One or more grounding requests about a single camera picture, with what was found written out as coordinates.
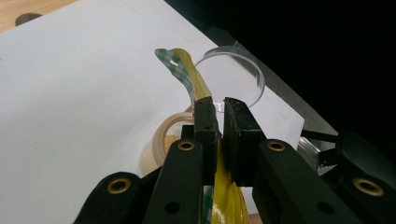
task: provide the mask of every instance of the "yellow object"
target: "yellow object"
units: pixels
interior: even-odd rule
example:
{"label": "yellow object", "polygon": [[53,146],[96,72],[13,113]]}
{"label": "yellow object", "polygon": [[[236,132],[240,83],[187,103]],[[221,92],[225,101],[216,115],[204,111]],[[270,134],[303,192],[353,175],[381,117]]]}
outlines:
{"label": "yellow object", "polygon": [[212,93],[206,86],[201,74],[195,68],[190,54],[184,49],[172,49],[172,51],[174,51],[178,55],[178,57],[186,67],[187,71],[189,72],[190,77],[192,78],[192,84],[195,90],[195,100],[202,99],[206,96],[212,96]]}
{"label": "yellow object", "polygon": [[218,140],[218,164],[213,193],[212,224],[248,224],[242,190],[231,179],[224,162],[222,139]]}

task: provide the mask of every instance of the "white table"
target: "white table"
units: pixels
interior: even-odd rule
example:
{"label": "white table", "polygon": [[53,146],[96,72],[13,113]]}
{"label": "white table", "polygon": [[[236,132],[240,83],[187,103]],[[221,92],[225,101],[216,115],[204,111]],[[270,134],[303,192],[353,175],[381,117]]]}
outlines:
{"label": "white table", "polygon": [[[142,176],[142,148],[190,102],[154,50],[214,47],[162,0],[78,1],[1,33],[0,223],[72,223],[102,178]],[[297,148],[304,119],[269,88],[251,111]]]}

